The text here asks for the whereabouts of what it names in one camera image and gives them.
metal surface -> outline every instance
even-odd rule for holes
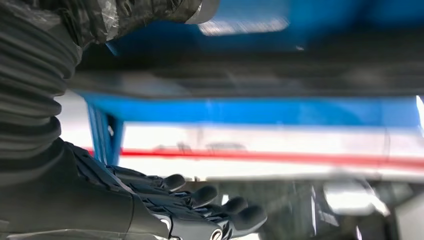
[[[130,122],[413,128],[420,125],[415,96],[199,100],[82,96],[105,113]]]

blue metal frame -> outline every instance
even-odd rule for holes
[[[94,158],[106,165],[118,165],[124,122],[106,114],[93,104],[88,103],[87,106]]]
[[[82,96],[104,113],[129,122],[401,128],[421,123],[415,96],[189,100]]]

red line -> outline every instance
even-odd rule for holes
[[[321,153],[275,153],[275,152],[231,152],[191,150],[180,151],[174,149],[140,150],[122,149],[122,157],[155,157],[155,158],[184,158],[195,160],[242,161],[242,162],[268,162],[268,163],[293,163],[293,164],[331,164],[352,167],[372,168],[401,168],[424,170],[424,157],[399,157],[399,156],[372,156],[360,154],[321,154]]]

robotic arm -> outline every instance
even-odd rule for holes
[[[264,210],[184,178],[105,166],[62,141],[54,101],[82,50],[155,20],[197,23],[201,0],[0,1],[0,228],[9,239],[228,240],[256,231]]]

plastic wrap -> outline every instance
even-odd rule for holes
[[[105,43],[154,20],[185,23],[202,0],[2,0],[16,16],[47,30],[64,24],[80,47]]]

